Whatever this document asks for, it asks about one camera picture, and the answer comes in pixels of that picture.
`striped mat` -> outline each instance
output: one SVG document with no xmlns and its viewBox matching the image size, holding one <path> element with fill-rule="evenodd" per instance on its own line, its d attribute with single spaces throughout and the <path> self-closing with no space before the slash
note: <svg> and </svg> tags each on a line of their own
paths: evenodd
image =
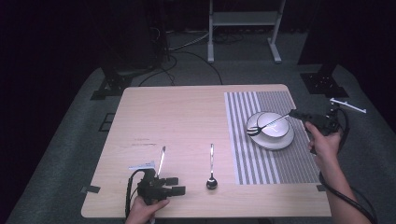
<svg viewBox="0 0 396 224">
<path fill-rule="evenodd" d="M 286 91 L 224 92 L 236 184 L 318 183 L 318 167 L 308 152 L 308 135 L 300 120 L 287 118 L 295 135 L 280 150 L 266 150 L 246 134 L 248 118 L 261 111 L 284 115 L 293 109 Z"/>
</svg>

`paper tag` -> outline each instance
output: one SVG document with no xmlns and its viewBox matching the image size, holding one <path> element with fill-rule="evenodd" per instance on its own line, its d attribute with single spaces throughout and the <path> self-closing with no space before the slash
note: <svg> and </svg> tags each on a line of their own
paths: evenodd
<svg viewBox="0 0 396 224">
<path fill-rule="evenodd" d="M 128 169 L 129 170 L 139 170 L 139 169 L 154 169 L 155 168 L 155 163 L 154 161 L 151 162 L 146 162 L 140 165 L 135 165 L 135 166 L 130 166 Z"/>
</svg>

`forearm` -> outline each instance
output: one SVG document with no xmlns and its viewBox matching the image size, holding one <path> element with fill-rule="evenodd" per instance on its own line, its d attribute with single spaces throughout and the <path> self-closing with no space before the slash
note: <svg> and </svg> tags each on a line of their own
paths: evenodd
<svg viewBox="0 0 396 224">
<path fill-rule="evenodd" d="M 353 201 L 357 201 L 352 189 L 347 183 L 338 161 L 326 164 L 322 169 L 323 177 L 330 187 L 346 195 Z M 326 190 L 334 223 L 370 223 L 370 221 L 355 207 L 346 203 L 336 195 Z"/>
</svg>

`white plate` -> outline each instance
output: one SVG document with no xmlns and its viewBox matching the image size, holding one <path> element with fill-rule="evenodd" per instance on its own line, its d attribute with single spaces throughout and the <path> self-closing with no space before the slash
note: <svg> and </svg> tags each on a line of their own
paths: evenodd
<svg viewBox="0 0 396 224">
<path fill-rule="evenodd" d="M 265 116 L 264 114 L 268 113 L 273 117 L 274 113 L 272 112 L 259 112 L 254 115 L 252 115 L 248 120 L 247 120 L 247 128 L 255 127 L 257 126 L 257 120 L 260 117 L 262 120 L 262 116 Z M 294 138 L 294 130 L 291 124 L 286 120 L 283 119 L 289 124 L 289 130 L 287 131 L 286 134 L 280 137 L 271 137 L 263 132 L 259 133 L 256 136 L 250 136 L 250 138 L 257 143 L 259 146 L 264 147 L 265 149 L 268 150 L 279 150 L 284 147 L 287 147 L 290 145 L 290 143 L 293 141 Z"/>
</svg>

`wooden table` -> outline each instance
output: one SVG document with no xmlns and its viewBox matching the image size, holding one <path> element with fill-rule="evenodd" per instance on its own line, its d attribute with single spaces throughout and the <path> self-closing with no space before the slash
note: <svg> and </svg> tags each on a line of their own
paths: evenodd
<svg viewBox="0 0 396 224">
<path fill-rule="evenodd" d="M 124 217 L 131 165 L 155 161 L 166 147 L 161 177 L 178 177 L 186 195 L 156 217 L 328 217 L 325 192 L 317 184 L 236 185 L 224 92 L 287 91 L 284 85 L 128 88 L 122 95 L 92 179 L 84 217 Z M 210 144 L 215 146 L 215 190 L 210 177 Z M 133 189 L 143 175 L 136 175 Z"/>
</svg>

